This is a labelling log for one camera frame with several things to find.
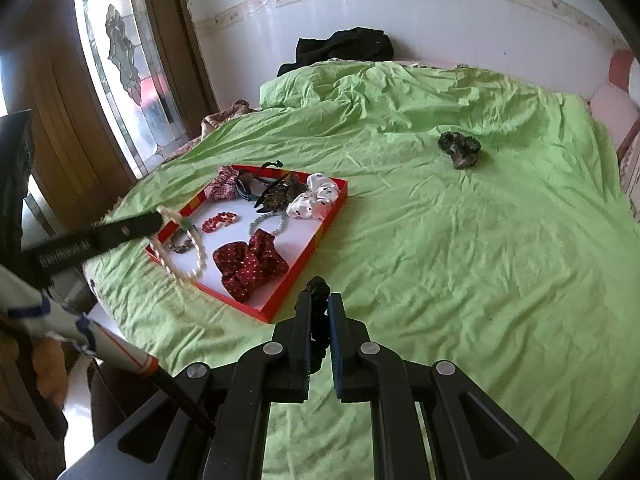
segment red line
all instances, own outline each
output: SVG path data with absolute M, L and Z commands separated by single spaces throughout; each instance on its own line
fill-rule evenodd
M 117 339 L 114 339 L 114 338 L 111 336 L 111 334 L 109 334 L 109 333 L 108 333 L 105 329 L 103 329 L 99 324 L 97 324 L 97 323 L 96 323 L 95 325 L 96 325 L 96 326 L 97 326 L 97 327 L 102 331 L 102 333 L 103 333 L 105 336 L 107 336 L 109 339 L 111 339 L 111 340 L 115 343 L 115 345 L 116 345 L 120 350 L 122 350 L 122 351 L 123 351 L 123 352 L 124 352 L 128 357 L 129 357 L 129 359 L 131 359 L 133 362 L 135 362 L 135 364 L 137 364 L 139 368 L 142 368 L 142 367 L 144 366 L 144 365 L 141 365 L 138 361 L 136 361 L 135 357 L 133 357 L 133 355 L 131 355 L 129 352 L 127 352 L 127 351 L 124 349 L 124 347 L 123 347 L 123 346 L 118 342 L 118 340 L 117 340 Z

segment red tray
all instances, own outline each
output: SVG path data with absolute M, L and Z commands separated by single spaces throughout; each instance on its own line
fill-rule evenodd
M 234 164 L 232 167 L 235 168 L 236 170 L 249 170 L 254 174 L 257 173 L 257 171 L 260 169 L 256 166 L 242 166 L 238 164 Z M 262 170 L 261 175 L 266 178 L 278 178 L 282 176 L 283 172 L 288 172 L 288 171 L 290 170 L 281 170 L 279 168 L 265 168 L 264 170 Z M 311 174 L 311 173 L 304 173 L 303 171 L 294 171 L 293 173 L 295 173 L 299 177 L 300 182 L 306 182 L 306 178 Z M 284 301 L 287 293 L 293 286 L 294 282 L 300 275 L 302 268 L 305 266 L 305 264 L 307 263 L 307 261 L 309 260 L 313 252 L 316 250 L 316 247 L 320 243 L 322 236 L 327 231 L 331 223 L 334 221 L 335 216 L 338 214 L 338 211 L 340 210 L 340 208 L 342 207 L 342 204 L 347 198 L 347 181 L 342 180 L 340 178 L 333 178 L 333 177 L 331 177 L 331 179 L 337 184 L 338 189 L 340 190 L 338 199 L 335 201 L 334 205 L 329 210 L 329 214 L 327 215 L 327 217 L 324 220 L 322 220 L 322 222 L 318 226 L 318 229 L 316 229 L 316 233 L 311 238 L 311 240 L 309 240 L 309 242 L 307 243 L 303 251 L 300 253 L 300 256 L 298 256 L 296 261 L 289 266 L 289 271 L 284 275 L 281 282 L 278 284 L 277 288 L 273 291 L 273 293 L 268 298 L 268 300 L 263 304 L 263 306 L 253 307 L 244 303 L 240 303 L 239 301 L 236 301 L 233 298 L 225 296 L 224 294 L 221 294 L 216 290 L 212 290 L 211 288 L 203 285 L 200 282 L 194 282 L 194 285 L 197 286 L 203 292 L 206 292 L 207 294 L 209 294 L 210 296 L 213 296 L 214 298 L 217 298 L 218 300 L 223 301 L 224 303 L 238 310 L 241 310 L 242 312 L 244 312 L 245 314 L 248 314 L 249 316 L 253 316 L 256 319 L 259 319 L 260 321 L 263 321 L 265 323 L 270 322 L 271 319 L 273 319 L 273 317 L 275 316 L 280 305 L 282 304 L 282 301 Z M 194 198 L 192 198 L 186 206 L 180 209 L 180 214 L 182 216 L 191 215 L 194 211 L 196 211 L 196 209 L 201 204 L 205 202 L 205 200 L 206 199 L 204 196 L 204 187 L 203 187 L 202 190 L 200 190 L 200 192 Z M 169 222 L 167 225 L 165 225 L 161 229 L 161 231 L 158 233 L 158 239 L 160 240 L 160 243 L 164 243 L 171 236 L 171 234 L 177 229 L 177 227 L 178 225 L 175 224 L 174 222 Z M 155 261 L 158 264 L 160 263 L 151 246 L 147 246 L 145 248 L 145 251 L 149 254 L 149 256 L 153 261 Z

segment green bed sheet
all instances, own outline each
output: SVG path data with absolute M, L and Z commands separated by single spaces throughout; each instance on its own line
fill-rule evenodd
M 140 181 L 110 218 L 182 206 L 223 163 L 279 158 L 348 180 L 276 320 L 323 276 L 373 340 L 456 362 L 577 480 L 596 479 L 640 412 L 640 237 L 584 101 L 476 68 L 337 61 L 260 96 L 263 111 Z M 438 150 L 449 130 L 481 141 L 474 168 Z M 169 370 L 270 339 L 272 326 L 168 279 L 143 246 L 88 272 L 124 335 Z M 337 401 L 327 361 L 308 402 L 272 407 L 265 478 L 372 478 L 369 407 Z

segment silver bolt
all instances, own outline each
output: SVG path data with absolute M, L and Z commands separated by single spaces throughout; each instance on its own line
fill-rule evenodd
M 366 343 L 362 343 L 360 345 L 360 351 L 366 355 L 375 355 L 380 352 L 380 345 L 378 343 L 374 343 L 373 341 L 367 341 Z
M 262 347 L 262 351 L 267 355 L 278 355 L 282 350 L 282 345 L 277 341 L 271 341 Z
M 202 363 L 194 363 L 187 368 L 187 377 L 199 379 L 207 373 L 207 367 Z
M 456 365 L 450 361 L 440 361 L 436 364 L 436 371 L 440 375 L 453 375 L 456 371 Z

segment white scrunchie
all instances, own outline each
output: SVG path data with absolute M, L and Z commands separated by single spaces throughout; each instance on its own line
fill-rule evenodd
M 299 194 L 287 206 L 287 215 L 324 220 L 340 194 L 337 184 L 322 173 L 314 173 L 309 175 L 306 185 L 309 191 Z

